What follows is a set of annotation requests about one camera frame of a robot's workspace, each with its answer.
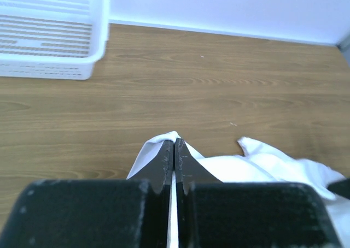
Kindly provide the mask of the white t shirt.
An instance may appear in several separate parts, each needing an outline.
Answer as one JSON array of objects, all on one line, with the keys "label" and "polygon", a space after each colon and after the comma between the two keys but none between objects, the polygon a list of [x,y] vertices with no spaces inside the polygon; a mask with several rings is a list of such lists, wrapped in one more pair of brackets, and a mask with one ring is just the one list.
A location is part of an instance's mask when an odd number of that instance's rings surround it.
[{"label": "white t shirt", "polygon": [[330,167],[308,159],[293,159],[279,149],[242,137],[243,155],[204,157],[191,145],[190,154],[222,182],[301,182],[321,196],[343,247],[349,247],[349,200],[327,186],[345,179]]}]

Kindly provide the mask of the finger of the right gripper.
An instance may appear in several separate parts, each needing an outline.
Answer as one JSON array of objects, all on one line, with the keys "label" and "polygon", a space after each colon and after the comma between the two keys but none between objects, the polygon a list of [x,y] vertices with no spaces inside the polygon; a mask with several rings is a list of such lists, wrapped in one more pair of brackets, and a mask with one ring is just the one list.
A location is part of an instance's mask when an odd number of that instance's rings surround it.
[{"label": "finger of the right gripper", "polygon": [[327,189],[343,198],[350,199],[350,178],[346,178],[328,185]]}]

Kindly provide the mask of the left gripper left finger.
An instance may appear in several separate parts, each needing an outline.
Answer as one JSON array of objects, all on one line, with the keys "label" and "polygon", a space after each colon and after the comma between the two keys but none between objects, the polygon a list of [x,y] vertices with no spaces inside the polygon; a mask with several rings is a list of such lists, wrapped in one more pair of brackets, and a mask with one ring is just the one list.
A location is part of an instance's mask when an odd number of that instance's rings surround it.
[{"label": "left gripper left finger", "polygon": [[166,247],[173,142],[128,180],[37,180],[18,196],[1,247]]}]

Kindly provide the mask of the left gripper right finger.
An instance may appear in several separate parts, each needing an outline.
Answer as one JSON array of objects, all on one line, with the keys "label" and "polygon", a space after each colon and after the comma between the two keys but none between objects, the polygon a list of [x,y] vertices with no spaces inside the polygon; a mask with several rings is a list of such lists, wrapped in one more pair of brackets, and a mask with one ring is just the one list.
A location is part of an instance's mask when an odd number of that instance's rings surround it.
[{"label": "left gripper right finger", "polygon": [[316,191],[298,182],[223,183],[174,144],[178,247],[341,247]]}]

